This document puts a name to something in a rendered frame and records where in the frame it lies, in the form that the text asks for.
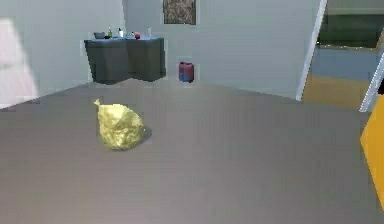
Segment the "yellow tied bag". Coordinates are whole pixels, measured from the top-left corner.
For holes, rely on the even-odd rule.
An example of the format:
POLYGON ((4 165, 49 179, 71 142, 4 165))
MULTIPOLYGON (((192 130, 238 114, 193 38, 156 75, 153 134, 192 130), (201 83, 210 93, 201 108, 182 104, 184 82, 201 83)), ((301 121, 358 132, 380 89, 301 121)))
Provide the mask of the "yellow tied bag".
POLYGON ((99 99, 96 99, 94 104, 98 109, 100 137, 107 148, 130 149, 143 139, 143 120, 132 109, 122 104, 102 104, 99 99))

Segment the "red and blue bin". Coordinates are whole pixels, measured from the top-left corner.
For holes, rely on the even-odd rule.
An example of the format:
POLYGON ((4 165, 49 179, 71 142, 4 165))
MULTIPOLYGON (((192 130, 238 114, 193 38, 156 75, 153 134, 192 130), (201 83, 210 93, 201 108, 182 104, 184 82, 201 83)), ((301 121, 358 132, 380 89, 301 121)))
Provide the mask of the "red and blue bin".
POLYGON ((179 80, 192 83, 194 81, 194 64, 188 62, 179 63, 179 80))

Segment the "dark grey table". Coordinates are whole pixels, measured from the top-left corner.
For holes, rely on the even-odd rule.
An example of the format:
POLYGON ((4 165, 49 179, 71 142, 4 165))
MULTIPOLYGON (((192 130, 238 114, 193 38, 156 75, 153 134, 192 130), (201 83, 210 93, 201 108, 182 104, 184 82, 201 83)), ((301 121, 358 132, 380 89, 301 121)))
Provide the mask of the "dark grey table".
POLYGON ((127 79, 153 82, 166 76, 163 38, 85 40, 92 80, 116 84, 127 79))

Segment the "brown framed wall picture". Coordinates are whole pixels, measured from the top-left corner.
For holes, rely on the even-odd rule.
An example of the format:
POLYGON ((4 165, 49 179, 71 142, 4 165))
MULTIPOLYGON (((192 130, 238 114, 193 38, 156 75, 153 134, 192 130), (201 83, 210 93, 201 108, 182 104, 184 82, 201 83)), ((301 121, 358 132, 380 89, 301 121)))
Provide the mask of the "brown framed wall picture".
POLYGON ((196 0, 163 0, 165 24, 196 24, 196 0))

